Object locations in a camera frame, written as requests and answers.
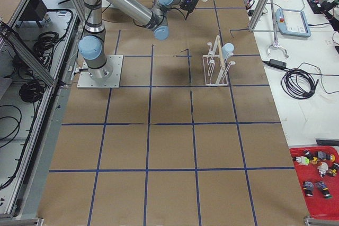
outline device screen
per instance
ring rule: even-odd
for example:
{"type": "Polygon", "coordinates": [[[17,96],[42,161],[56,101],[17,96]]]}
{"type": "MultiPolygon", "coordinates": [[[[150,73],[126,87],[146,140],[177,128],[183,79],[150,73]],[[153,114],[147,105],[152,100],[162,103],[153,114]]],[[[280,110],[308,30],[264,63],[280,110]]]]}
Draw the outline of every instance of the device screen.
{"type": "Polygon", "coordinates": [[[305,28],[305,21],[301,12],[283,10],[282,14],[285,19],[287,31],[303,34],[307,33],[307,29],[305,28]]]}

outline red tray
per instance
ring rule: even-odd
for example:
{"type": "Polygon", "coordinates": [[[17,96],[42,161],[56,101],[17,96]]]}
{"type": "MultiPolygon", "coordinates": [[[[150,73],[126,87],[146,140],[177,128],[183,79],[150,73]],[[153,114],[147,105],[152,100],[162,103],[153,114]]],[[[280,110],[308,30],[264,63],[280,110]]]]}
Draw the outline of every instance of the red tray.
{"type": "MultiPolygon", "coordinates": [[[[339,162],[339,155],[337,151],[330,146],[321,146],[321,147],[303,147],[303,148],[291,148],[290,152],[293,157],[295,156],[305,156],[304,150],[309,150],[311,153],[316,151],[323,151],[326,153],[333,154],[335,156],[335,162],[339,162]]],[[[332,162],[326,161],[328,166],[332,166],[332,162]]],[[[299,165],[297,162],[294,162],[295,169],[298,175],[299,184],[302,189],[302,182],[310,181],[314,185],[317,181],[323,181],[329,190],[329,193],[332,195],[332,198],[325,199],[320,190],[314,186],[313,197],[305,196],[307,209],[310,215],[315,219],[320,220],[339,220],[339,174],[335,177],[324,176],[321,178],[317,165],[309,164],[308,166],[299,165]]]]}

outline white mounting plate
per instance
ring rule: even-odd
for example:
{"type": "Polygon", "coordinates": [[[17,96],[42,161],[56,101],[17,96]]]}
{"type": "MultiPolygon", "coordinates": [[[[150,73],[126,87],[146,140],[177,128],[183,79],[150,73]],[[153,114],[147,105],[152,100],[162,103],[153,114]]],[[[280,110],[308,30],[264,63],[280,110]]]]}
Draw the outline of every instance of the white mounting plate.
{"type": "Polygon", "coordinates": [[[113,73],[106,79],[92,79],[88,71],[80,73],[77,88],[97,89],[97,88],[119,88],[123,55],[107,55],[107,61],[113,66],[113,73]]]}
{"type": "Polygon", "coordinates": [[[111,4],[110,2],[106,1],[106,0],[101,0],[101,7],[102,8],[106,8],[109,5],[111,5],[109,8],[115,8],[113,4],[111,4]]]}

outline blue and white tablet device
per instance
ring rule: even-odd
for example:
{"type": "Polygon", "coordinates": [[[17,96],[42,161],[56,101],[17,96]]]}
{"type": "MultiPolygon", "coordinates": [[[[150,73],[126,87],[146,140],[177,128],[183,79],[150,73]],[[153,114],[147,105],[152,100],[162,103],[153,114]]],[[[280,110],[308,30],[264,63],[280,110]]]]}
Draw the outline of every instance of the blue and white tablet device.
{"type": "Polygon", "coordinates": [[[280,33],[294,37],[311,36],[303,11],[279,8],[275,13],[275,17],[280,33]]]}

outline red object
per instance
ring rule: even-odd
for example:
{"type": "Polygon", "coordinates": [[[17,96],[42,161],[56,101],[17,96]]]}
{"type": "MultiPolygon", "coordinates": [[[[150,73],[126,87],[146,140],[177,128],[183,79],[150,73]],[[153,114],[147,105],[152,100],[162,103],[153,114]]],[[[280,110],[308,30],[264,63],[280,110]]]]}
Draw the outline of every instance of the red object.
{"type": "MultiPolygon", "coordinates": [[[[310,151],[313,155],[316,151],[333,154],[335,156],[335,162],[339,162],[337,151],[330,146],[291,148],[290,152],[292,157],[305,156],[304,150],[310,151]]],[[[329,167],[333,164],[333,162],[328,160],[325,162],[328,163],[329,167]]],[[[308,166],[304,166],[299,165],[296,161],[294,162],[294,165],[301,189],[302,182],[304,181],[310,181],[314,184],[313,197],[305,196],[305,193],[303,192],[310,215],[313,218],[320,220],[339,220],[339,174],[335,177],[326,175],[324,178],[321,178],[317,170],[318,165],[309,164],[308,166]],[[326,184],[332,198],[325,199],[323,197],[322,192],[315,186],[315,183],[318,181],[323,181],[326,184]]]]}

